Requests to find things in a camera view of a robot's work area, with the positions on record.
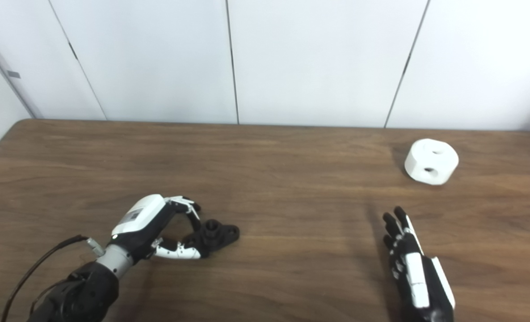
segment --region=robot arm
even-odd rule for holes
[[[453,322],[455,299],[437,257],[424,255],[410,218],[400,207],[396,220],[383,216],[389,264],[402,298],[404,322]]]
[[[153,255],[165,258],[197,259],[208,257],[239,238],[236,226],[224,226],[216,220],[202,225],[193,201],[175,196],[145,196],[136,203],[112,230],[103,250],[88,239],[99,256],[58,282],[28,322],[99,322],[118,298],[118,282],[138,261]],[[161,231],[177,213],[188,216],[193,233],[183,241],[163,240]]]

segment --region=wood grain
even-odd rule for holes
[[[403,171],[423,137],[459,153],[444,186]],[[210,259],[139,263],[107,321],[397,321],[381,243],[395,205],[440,257],[458,321],[530,321],[530,132],[51,120],[19,122],[0,142],[0,314],[51,246],[79,233],[106,242],[152,193],[189,196],[242,237]],[[189,232],[184,218],[170,226]],[[75,245],[49,259],[10,321],[92,258]]]

